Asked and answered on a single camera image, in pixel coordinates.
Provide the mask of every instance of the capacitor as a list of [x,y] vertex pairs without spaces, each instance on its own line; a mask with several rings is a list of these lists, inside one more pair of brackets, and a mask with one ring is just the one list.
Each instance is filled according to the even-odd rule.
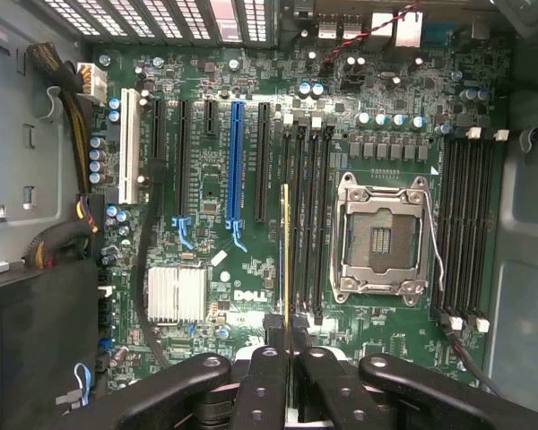
[[412,64],[409,65],[409,73],[414,73],[424,65],[424,60],[421,56],[417,56],[412,60]]
[[450,79],[454,82],[460,82],[464,77],[464,74],[460,70],[454,70],[450,73]]
[[353,67],[352,70],[354,70],[355,72],[360,72],[365,66],[365,63],[366,63],[365,59],[362,56],[360,56],[359,58],[357,58],[357,64]]
[[426,120],[422,116],[416,116],[411,121],[411,129],[414,131],[420,130],[426,124]]
[[382,128],[385,126],[388,117],[385,114],[378,114],[375,116],[375,127]]
[[117,112],[116,110],[109,111],[108,120],[109,120],[110,123],[119,122],[119,112]]
[[142,92],[140,92],[140,95],[144,99],[148,99],[148,100],[153,100],[154,99],[152,92],[149,91],[149,90],[142,90]]
[[434,129],[434,133],[439,136],[444,136],[452,133],[452,127],[448,124],[437,125]]
[[480,102],[488,101],[490,99],[490,91],[488,91],[485,88],[481,88],[478,90],[478,95],[476,96],[476,100]]
[[130,219],[130,213],[128,211],[119,211],[116,214],[117,222],[126,222],[128,219]]
[[135,75],[137,76],[137,79],[141,80],[141,81],[145,81],[147,79],[147,72],[145,71],[145,69],[143,67],[141,67],[140,65],[137,65],[134,69],[134,73]]
[[343,70],[349,72],[357,64],[357,60],[354,56],[348,56],[344,62]]
[[237,61],[236,59],[232,59],[229,61],[228,66],[230,67],[230,70],[232,72],[236,72],[237,70],[239,70],[239,61]]
[[302,82],[299,86],[299,97],[306,99],[311,92],[311,86],[307,82]]
[[360,112],[356,117],[357,125],[359,127],[366,127],[370,121],[370,115],[367,112]]
[[128,226],[121,226],[118,230],[117,230],[117,233],[120,235],[120,236],[127,236],[129,235],[129,227]]
[[466,89],[460,93],[460,100],[462,100],[464,103],[475,101],[477,97],[478,91],[474,88]]
[[321,85],[320,83],[316,83],[315,85],[313,85],[313,90],[311,91],[311,98],[317,100],[323,95],[324,92],[325,87],[323,87],[323,85]]
[[393,128],[401,128],[404,125],[405,121],[406,121],[406,118],[404,115],[395,115],[393,116],[393,121],[391,122],[391,126],[393,126]]
[[93,161],[103,161],[106,159],[106,152],[103,150],[91,150],[90,151],[90,159]]
[[119,252],[119,249],[117,249],[117,246],[115,245],[105,246],[100,249],[100,254],[102,257],[107,257],[109,255],[117,254],[118,252]]
[[401,78],[398,76],[394,76],[391,79],[388,80],[386,83],[386,89],[387,90],[394,90],[396,87],[398,87],[403,81],[401,81]]
[[90,139],[90,146],[94,150],[103,150],[106,147],[106,141],[101,137],[94,136]]
[[101,173],[90,173],[90,182],[92,184],[102,184],[106,180],[106,177]]
[[108,108],[111,110],[118,110],[120,105],[119,99],[116,99],[115,97],[110,99],[108,102]]
[[120,363],[122,363],[127,355],[129,354],[129,348],[128,347],[122,347],[117,350],[117,353],[114,354],[114,356],[109,360],[109,366],[110,367],[116,367]]
[[116,206],[108,206],[106,208],[106,215],[108,215],[110,218],[114,218],[117,215],[117,207]]
[[92,161],[90,163],[90,171],[95,173],[101,173],[106,170],[106,163],[100,161]]

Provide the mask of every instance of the black plastic bracket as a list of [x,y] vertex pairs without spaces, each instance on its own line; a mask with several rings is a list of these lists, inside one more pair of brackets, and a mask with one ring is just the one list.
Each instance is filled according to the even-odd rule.
[[430,414],[432,428],[538,428],[538,413],[388,354],[359,362],[360,379]]

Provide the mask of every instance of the white connector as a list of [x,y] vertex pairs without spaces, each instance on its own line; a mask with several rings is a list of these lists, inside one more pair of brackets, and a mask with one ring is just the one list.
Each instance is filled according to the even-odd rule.
[[140,98],[133,89],[122,89],[119,126],[119,204],[137,204],[140,158]]
[[80,96],[106,106],[108,99],[108,74],[94,63],[78,63],[78,74],[83,77]]

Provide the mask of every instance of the black wire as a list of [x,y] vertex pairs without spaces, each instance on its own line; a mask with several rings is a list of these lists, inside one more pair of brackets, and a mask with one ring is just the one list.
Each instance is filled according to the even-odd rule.
[[447,335],[448,340],[452,344],[452,349],[459,356],[466,370],[473,374],[474,377],[478,379],[478,381],[482,385],[488,387],[490,391],[492,391],[498,397],[508,400],[508,396],[502,392],[500,387],[498,387],[498,385],[494,381],[492,381],[489,376],[486,375],[474,362],[471,355],[463,347],[462,343],[460,342],[460,339],[458,339],[458,336],[456,336],[450,328],[445,329],[445,334]]
[[152,350],[153,355],[163,368],[171,366],[169,360],[163,354],[160,343],[153,334],[150,322],[145,314],[145,305],[143,300],[143,280],[145,278],[145,271],[147,266],[147,252],[152,240],[153,223],[158,214],[158,207],[161,200],[162,184],[153,184],[150,191],[150,200],[148,202],[147,213],[142,225],[142,233],[140,235],[140,244],[137,250],[137,267],[135,269],[135,313],[137,314],[137,321],[142,329],[143,337],[147,343],[147,346]]

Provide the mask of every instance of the ram slot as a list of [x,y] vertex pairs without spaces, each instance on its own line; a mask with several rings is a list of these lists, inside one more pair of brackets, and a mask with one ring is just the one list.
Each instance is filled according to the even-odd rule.
[[122,89],[122,121],[119,142],[119,204],[137,204],[140,156],[140,93]]
[[235,246],[247,252],[241,243],[241,186],[243,175],[243,139],[245,137],[245,102],[233,101],[231,103],[230,120],[230,168],[229,184],[227,190],[227,217],[225,228],[232,230]]
[[325,253],[325,233],[326,233],[326,218],[328,213],[327,199],[329,196],[329,158],[330,145],[333,139],[334,127],[328,126],[325,129],[325,135],[321,143],[321,166],[319,176],[319,197],[317,208],[317,238],[315,250],[315,287],[312,294],[313,298],[313,315],[315,316],[315,325],[323,323],[323,304],[321,303],[323,296],[323,258]]
[[218,126],[218,108],[217,101],[206,100],[204,102],[204,134],[208,136],[217,136]]
[[180,100],[178,103],[178,146],[176,153],[176,216],[173,227],[178,229],[179,242],[187,249],[194,249],[189,240],[191,217],[187,207],[189,180],[191,174],[191,102]]
[[305,150],[305,135],[307,133],[307,126],[299,123],[297,126],[297,136],[295,139],[295,169],[293,171],[293,178],[291,183],[294,188],[294,200],[291,202],[291,297],[290,297],[290,311],[295,312],[296,307],[296,293],[299,285],[300,270],[300,241],[299,236],[302,229],[300,224],[300,206],[301,206],[301,187],[303,184],[303,153]]
[[257,181],[255,221],[265,222],[267,213],[267,185],[269,178],[269,139],[271,105],[259,103],[257,120]]

